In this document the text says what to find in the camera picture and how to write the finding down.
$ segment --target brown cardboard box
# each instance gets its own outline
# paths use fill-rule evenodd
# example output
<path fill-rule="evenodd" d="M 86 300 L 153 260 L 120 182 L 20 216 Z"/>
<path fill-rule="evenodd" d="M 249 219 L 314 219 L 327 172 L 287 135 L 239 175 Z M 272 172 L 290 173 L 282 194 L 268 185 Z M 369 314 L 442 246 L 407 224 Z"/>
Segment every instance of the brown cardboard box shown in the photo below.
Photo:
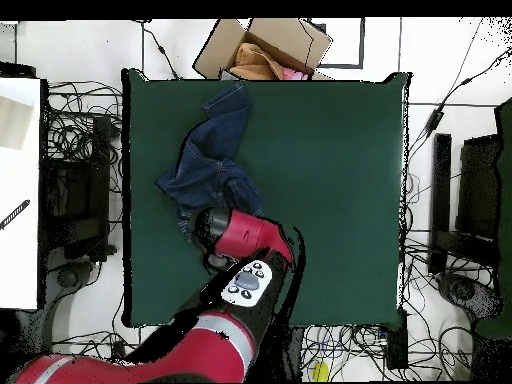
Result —
<path fill-rule="evenodd" d="M 247 30 L 236 19 L 219 19 L 193 68 L 206 79 L 219 79 L 233 66 L 242 43 L 258 45 L 279 64 L 306 72 L 310 79 L 330 79 L 315 71 L 332 39 L 304 20 L 254 18 Z"/>

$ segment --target orange cloth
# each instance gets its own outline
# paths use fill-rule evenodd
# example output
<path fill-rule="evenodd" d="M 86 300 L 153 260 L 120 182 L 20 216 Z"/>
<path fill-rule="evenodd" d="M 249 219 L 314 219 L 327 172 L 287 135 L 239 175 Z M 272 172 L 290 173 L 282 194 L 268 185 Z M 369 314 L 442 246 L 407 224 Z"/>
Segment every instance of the orange cloth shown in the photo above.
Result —
<path fill-rule="evenodd" d="M 256 44 L 242 43 L 236 53 L 232 74 L 248 80 L 283 80 L 284 68 Z"/>

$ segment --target tile floor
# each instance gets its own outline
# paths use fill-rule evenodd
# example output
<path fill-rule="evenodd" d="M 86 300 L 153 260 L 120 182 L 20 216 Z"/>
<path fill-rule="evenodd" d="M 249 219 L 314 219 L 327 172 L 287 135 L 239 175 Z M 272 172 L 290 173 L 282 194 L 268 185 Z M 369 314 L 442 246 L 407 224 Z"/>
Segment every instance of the tile floor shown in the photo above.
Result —
<path fill-rule="evenodd" d="M 510 47 L 510 37 L 501 29 L 496 20 L 480 18 L 366 18 L 363 69 L 321 69 L 323 73 L 339 80 L 382 81 L 396 71 L 412 72 L 413 78 L 409 97 L 409 137 L 413 141 L 421 132 L 431 111 L 441 102 L 448 89 L 457 81 L 484 70 L 493 59 Z M 146 28 L 153 31 L 159 43 L 171 58 L 177 73 L 184 78 L 198 78 L 192 63 L 206 41 L 215 20 L 153 20 Z M 327 32 L 341 34 L 335 39 L 336 49 L 329 53 L 329 63 L 353 63 L 357 51 L 357 37 L 353 20 L 336 19 L 327 22 Z M 468 46 L 478 27 L 471 50 L 460 73 L 459 68 Z M 120 70 L 135 67 L 144 71 L 149 79 L 172 78 L 167 62 L 147 33 L 143 34 L 139 24 L 131 21 L 67 21 L 67 22 L 21 22 L 15 31 L 13 26 L 0 24 L 0 61 L 17 61 L 37 68 L 38 76 L 50 82 L 60 81 L 99 81 L 121 89 Z M 458 157 L 465 139 L 496 132 L 493 107 L 512 96 L 510 60 L 499 67 L 461 87 L 450 97 L 444 109 L 445 116 L 437 132 L 452 134 L 452 175 L 460 169 Z M 97 87 L 92 83 L 83 84 L 84 91 Z M 112 98 L 95 97 L 90 105 L 108 107 Z M 427 140 L 410 164 L 415 175 L 416 191 L 427 188 L 431 172 L 431 140 Z M 456 190 L 458 181 L 452 180 L 452 216 L 455 221 L 457 205 Z M 121 210 L 119 195 L 111 194 L 111 220 L 117 220 Z M 419 196 L 412 205 L 415 229 L 428 229 L 430 196 L 428 190 Z M 411 239 L 425 243 L 426 233 L 414 233 Z M 118 247 L 119 252 L 103 264 L 101 275 L 94 285 L 80 290 L 76 295 L 64 299 L 58 306 L 54 324 L 54 340 L 94 333 L 111 331 L 112 327 L 129 343 L 136 345 L 147 337 L 154 328 L 125 328 L 120 322 L 122 308 L 122 230 L 118 225 L 110 234 L 109 241 Z M 419 273 L 426 270 L 417 265 Z M 410 363 L 424 361 L 422 366 L 439 367 L 439 358 L 433 356 L 437 346 L 422 341 L 427 337 L 427 327 L 421 315 L 428 322 L 432 337 L 437 338 L 442 330 L 452 326 L 467 327 L 467 319 L 462 311 L 445 302 L 439 294 L 419 278 L 419 283 L 410 289 L 410 306 L 406 309 L 409 317 Z M 331 330 L 332 337 L 325 335 L 324 328 L 311 328 L 304 347 L 313 344 L 314 348 L 304 351 L 307 363 L 312 355 L 324 356 L 331 368 L 334 381 L 368 381 L 398 379 L 396 372 L 386 371 L 383 377 L 370 358 L 354 353 L 350 360 L 340 349 L 339 328 Z M 103 335 L 75 337 L 72 342 L 55 346 L 55 351 L 80 352 L 90 338 L 102 341 L 99 351 L 91 355 L 109 355 L 108 345 Z M 323 342 L 324 351 L 319 351 Z M 452 352 L 471 352 L 471 339 L 460 331 L 452 331 L 443 338 Z M 304 381 L 312 379 L 310 366 Z M 455 366 L 455 378 L 467 378 L 467 371 L 459 363 Z M 407 371 L 408 378 L 421 376 L 424 380 L 435 380 L 438 371 L 414 367 Z"/>

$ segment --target dark green tablecloth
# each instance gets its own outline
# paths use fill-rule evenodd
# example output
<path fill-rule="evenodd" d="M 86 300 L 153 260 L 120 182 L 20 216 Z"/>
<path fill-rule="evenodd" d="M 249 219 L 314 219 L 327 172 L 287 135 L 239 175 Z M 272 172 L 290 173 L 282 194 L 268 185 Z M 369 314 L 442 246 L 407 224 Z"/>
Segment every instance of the dark green tablecloth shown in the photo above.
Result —
<path fill-rule="evenodd" d="M 498 289 L 503 311 L 497 318 L 480 321 L 476 330 L 484 337 L 512 338 L 512 99 L 496 108 L 496 124 L 503 142 L 497 163 L 500 181 Z"/>
<path fill-rule="evenodd" d="M 398 74 L 378 84 L 244 82 L 252 111 L 235 160 L 261 191 L 265 215 L 281 222 L 288 235 L 298 227 L 306 243 L 291 324 L 397 319 L 407 78 Z M 199 252 L 177 228 L 172 199 L 155 180 L 175 166 L 185 135 L 206 119 L 201 104 L 233 81 L 144 81 L 131 70 L 126 84 L 130 323 L 160 324 L 209 277 Z"/>

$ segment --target jeans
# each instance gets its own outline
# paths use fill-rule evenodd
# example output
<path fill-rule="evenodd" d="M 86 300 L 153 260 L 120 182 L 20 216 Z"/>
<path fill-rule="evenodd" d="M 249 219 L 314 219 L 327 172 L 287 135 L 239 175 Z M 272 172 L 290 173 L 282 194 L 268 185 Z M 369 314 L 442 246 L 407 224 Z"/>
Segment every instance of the jeans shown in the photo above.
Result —
<path fill-rule="evenodd" d="M 177 206 L 178 226 L 190 241 L 188 219 L 209 206 L 234 208 L 263 215 L 263 202 L 235 156 L 250 112 L 250 99 L 236 83 L 208 100 L 202 109 L 208 120 L 193 128 L 185 139 L 175 169 L 156 184 Z"/>

